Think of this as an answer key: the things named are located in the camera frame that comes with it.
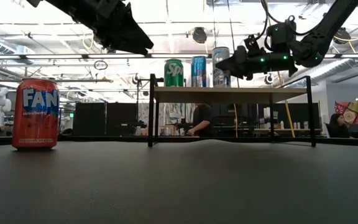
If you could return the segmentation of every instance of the blue energy drink can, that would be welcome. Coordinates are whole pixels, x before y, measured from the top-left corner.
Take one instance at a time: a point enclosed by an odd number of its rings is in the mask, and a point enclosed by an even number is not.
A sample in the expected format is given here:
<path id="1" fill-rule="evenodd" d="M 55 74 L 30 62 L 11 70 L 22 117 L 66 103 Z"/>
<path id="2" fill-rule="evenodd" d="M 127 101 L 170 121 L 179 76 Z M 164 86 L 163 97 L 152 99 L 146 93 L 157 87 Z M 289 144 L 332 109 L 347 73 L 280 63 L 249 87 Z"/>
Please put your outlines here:
<path id="1" fill-rule="evenodd" d="M 207 87 L 205 56 L 197 56 L 191 59 L 191 87 Z"/>
<path id="2" fill-rule="evenodd" d="M 213 86 L 231 87 L 231 77 L 229 71 L 222 71 L 216 68 L 216 64 L 230 57 L 230 51 L 227 47 L 216 47 L 212 50 L 213 66 Z"/>

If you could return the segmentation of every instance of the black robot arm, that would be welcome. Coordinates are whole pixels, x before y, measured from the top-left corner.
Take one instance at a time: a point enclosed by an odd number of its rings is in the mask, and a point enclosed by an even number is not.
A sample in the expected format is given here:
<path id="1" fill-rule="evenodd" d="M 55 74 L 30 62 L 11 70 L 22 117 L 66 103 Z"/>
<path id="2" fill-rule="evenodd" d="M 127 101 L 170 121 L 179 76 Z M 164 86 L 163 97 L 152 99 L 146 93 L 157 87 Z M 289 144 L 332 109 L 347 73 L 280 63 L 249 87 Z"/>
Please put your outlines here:
<path id="1" fill-rule="evenodd" d="M 266 17 L 272 17 L 265 0 L 261 0 L 261 3 L 266 11 Z M 238 46 L 232 57 L 217 63 L 216 67 L 229 70 L 234 77 L 247 77 L 247 80 L 251 80 L 254 73 L 267 74 L 282 70 L 288 70 L 289 76 L 292 76 L 298 70 L 295 63 L 304 67 L 317 66 L 323 61 L 334 35 L 357 5 L 358 0 L 335 1 L 323 20 L 301 41 L 296 40 L 298 33 L 295 17 L 290 16 L 285 22 L 279 22 L 266 29 L 270 45 L 265 39 L 265 47 L 271 52 L 268 53 L 263 47 L 259 47 L 257 40 L 262 34 L 258 37 L 250 35 L 244 40 L 246 48 Z"/>
<path id="2" fill-rule="evenodd" d="M 288 45 L 297 65 L 314 67 L 326 55 L 336 32 L 358 5 L 358 0 L 335 1 L 321 22 L 300 42 L 292 40 Z"/>
<path id="3" fill-rule="evenodd" d="M 37 7 L 42 0 L 27 0 Z M 121 0 L 46 0 L 93 30 L 109 52 L 122 50 L 146 55 L 154 44 L 132 17 L 131 4 Z"/>

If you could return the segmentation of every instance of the dark shirt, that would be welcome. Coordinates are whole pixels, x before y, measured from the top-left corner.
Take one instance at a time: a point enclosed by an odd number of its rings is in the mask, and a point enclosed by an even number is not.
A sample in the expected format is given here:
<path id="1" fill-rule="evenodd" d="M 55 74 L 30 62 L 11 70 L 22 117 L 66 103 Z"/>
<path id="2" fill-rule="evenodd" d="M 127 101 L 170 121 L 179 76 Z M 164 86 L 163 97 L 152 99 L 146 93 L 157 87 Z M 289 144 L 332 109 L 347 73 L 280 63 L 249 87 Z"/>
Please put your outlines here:
<path id="1" fill-rule="evenodd" d="M 204 129 L 195 132 L 195 135 L 199 137 L 212 137 L 212 108 L 207 104 L 197 106 L 193 113 L 194 127 L 199 125 L 203 121 L 209 121 L 210 124 Z"/>
<path id="2" fill-rule="evenodd" d="M 349 131 L 347 130 L 346 125 L 336 126 L 329 125 L 329 136 L 331 138 L 350 138 Z"/>

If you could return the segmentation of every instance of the black metal table frame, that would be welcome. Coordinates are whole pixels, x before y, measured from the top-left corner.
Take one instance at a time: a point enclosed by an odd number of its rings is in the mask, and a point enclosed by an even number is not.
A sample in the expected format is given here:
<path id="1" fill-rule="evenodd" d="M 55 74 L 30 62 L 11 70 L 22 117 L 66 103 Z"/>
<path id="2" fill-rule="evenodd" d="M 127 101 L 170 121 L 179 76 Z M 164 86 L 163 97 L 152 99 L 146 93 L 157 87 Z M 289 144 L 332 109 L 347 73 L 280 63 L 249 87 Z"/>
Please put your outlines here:
<path id="1" fill-rule="evenodd" d="M 288 85 L 299 82 L 300 80 L 306 79 L 306 94 L 308 98 L 308 113 L 309 113 L 309 128 L 310 128 L 310 143 L 312 147 L 316 146 L 316 133 L 314 130 L 314 114 L 313 114 L 313 99 L 311 96 L 311 78 L 310 76 L 301 77 L 293 82 L 287 83 L 281 88 L 285 88 Z M 163 82 L 163 78 L 156 78 L 155 74 L 150 74 L 150 100 L 149 100 L 149 136 L 147 139 L 147 145 L 153 147 L 154 143 L 158 143 L 158 114 L 160 109 L 160 102 L 155 100 L 155 111 L 154 111 L 154 87 L 158 86 L 158 82 Z M 273 114 L 273 93 L 270 94 L 270 137 L 271 142 L 275 141 L 274 136 L 274 114 Z"/>

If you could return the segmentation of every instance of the person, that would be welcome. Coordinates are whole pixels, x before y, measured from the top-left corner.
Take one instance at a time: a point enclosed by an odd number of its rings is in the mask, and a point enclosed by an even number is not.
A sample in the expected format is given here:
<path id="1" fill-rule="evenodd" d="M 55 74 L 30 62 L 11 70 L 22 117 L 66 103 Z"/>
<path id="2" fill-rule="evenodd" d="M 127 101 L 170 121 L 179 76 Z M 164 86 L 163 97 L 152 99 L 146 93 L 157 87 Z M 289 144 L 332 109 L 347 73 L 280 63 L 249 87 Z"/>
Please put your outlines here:
<path id="1" fill-rule="evenodd" d="M 329 135 L 332 138 L 351 138 L 345 125 L 345 118 L 339 113 L 331 115 L 329 121 Z"/>
<path id="2" fill-rule="evenodd" d="M 187 134 L 199 137 L 213 137 L 212 108 L 206 103 L 196 103 L 193 112 L 193 128 Z"/>

